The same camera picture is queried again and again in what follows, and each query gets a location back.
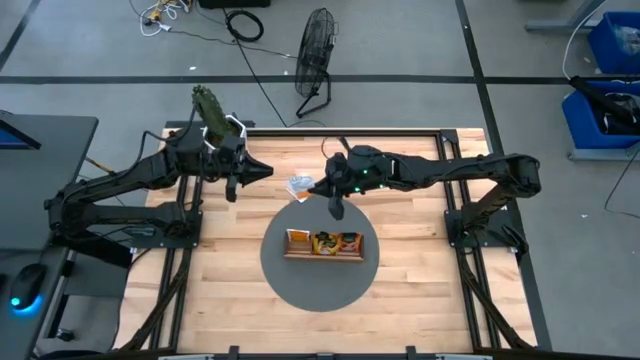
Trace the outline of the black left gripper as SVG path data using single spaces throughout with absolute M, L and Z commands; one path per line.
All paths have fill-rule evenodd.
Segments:
M 241 186 L 250 185 L 273 175 L 273 168 L 250 154 L 245 155 L 246 139 L 233 135 L 222 138 L 213 135 L 203 137 L 205 155 L 200 165 L 200 175 L 207 182 L 221 178 L 235 178 Z M 243 166 L 250 171 L 242 174 Z

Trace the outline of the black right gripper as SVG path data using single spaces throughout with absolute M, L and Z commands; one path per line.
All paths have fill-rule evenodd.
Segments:
M 343 153 L 335 153 L 325 166 L 325 176 L 308 191 L 323 197 L 349 196 L 356 190 L 352 169 Z

